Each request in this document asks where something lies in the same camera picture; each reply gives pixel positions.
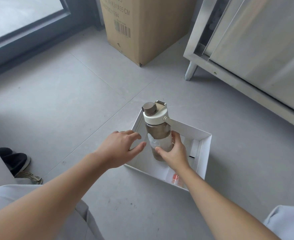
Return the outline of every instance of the white box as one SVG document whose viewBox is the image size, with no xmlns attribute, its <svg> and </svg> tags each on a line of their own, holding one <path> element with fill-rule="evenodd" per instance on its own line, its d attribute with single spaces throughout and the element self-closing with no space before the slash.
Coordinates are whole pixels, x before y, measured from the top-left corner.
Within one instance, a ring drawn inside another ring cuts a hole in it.
<svg viewBox="0 0 294 240">
<path fill-rule="evenodd" d="M 189 156 L 189 165 L 200 177 L 205 179 L 212 135 L 176 120 L 173 120 L 171 129 L 180 133 L 181 141 L 185 145 L 187 155 Z M 153 156 L 142 110 L 140 111 L 132 130 L 141 135 L 141 140 L 136 140 L 133 143 L 132 148 L 142 141 L 146 141 L 147 145 L 145 149 L 133 160 L 128 162 L 126 166 L 172 184 L 171 182 L 174 171 L 166 162 L 157 161 Z M 185 185 L 182 187 L 175 186 L 188 191 Z"/>
</svg>

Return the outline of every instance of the bottle body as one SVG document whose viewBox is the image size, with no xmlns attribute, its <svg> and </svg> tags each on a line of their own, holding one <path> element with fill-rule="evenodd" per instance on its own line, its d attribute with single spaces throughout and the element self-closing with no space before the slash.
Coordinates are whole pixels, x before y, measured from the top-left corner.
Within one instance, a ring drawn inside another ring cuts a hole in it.
<svg viewBox="0 0 294 240">
<path fill-rule="evenodd" d="M 155 151 L 155 147 L 161 147 L 166 152 L 171 151 L 173 143 L 170 125 L 166 122 L 158 125 L 151 125 L 145 122 L 145 125 L 153 156 L 156 160 L 163 162 L 164 159 Z"/>
</svg>

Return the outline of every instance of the brown translucent water bottle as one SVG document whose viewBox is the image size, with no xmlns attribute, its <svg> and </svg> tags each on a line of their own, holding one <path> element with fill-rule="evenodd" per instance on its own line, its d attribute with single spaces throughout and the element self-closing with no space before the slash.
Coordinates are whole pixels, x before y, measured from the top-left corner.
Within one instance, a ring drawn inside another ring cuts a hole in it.
<svg viewBox="0 0 294 240">
<path fill-rule="evenodd" d="M 161 147 L 166 152 L 173 148 L 170 128 L 172 120 L 168 117 L 167 104 L 161 101 L 148 102 L 142 106 L 142 110 L 153 156 L 163 162 L 164 159 L 155 151 L 155 147 Z"/>
</svg>

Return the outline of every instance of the cardboard box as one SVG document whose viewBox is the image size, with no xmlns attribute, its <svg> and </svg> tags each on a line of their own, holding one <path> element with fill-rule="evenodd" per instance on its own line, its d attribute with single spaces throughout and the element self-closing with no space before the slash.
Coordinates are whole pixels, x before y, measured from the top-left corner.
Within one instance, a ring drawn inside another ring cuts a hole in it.
<svg viewBox="0 0 294 240">
<path fill-rule="evenodd" d="M 185 145 L 187 155 L 189 156 L 188 162 L 191 168 L 200 177 L 205 179 L 212 135 L 176 120 L 173 120 L 171 129 L 180 133 L 181 141 Z M 132 130 L 141 135 L 141 140 L 136 140 L 132 147 L 137 146 L 142 141 L 146 141 L 147 145 L 145 149 L 133 160 L 128 162 L 126 166 L 174 185 L 172 184 L 172 180 L 175 172 L 166 162 L 157 161 L 153 157 L 142 110 L 140 111 Z M 188 191 L 185 184 L 174 186 Z"/>
<path fill-rule="evenodd" d="M 139 66 L 187 34 L 197 0 L 100 0 L 108 42 Z"/>
</svg>

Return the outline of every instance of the glass panel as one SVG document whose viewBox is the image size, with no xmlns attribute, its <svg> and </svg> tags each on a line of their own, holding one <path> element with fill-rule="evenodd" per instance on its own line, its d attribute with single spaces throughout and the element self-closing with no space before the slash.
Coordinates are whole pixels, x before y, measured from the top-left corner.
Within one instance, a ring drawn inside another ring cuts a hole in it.
<svg viewBox="0 0 294 240">
<path fill-rule="evenodd" d="M 0 37 L 62 9 L 60 0 L 0 0 Z"/>
</svg>

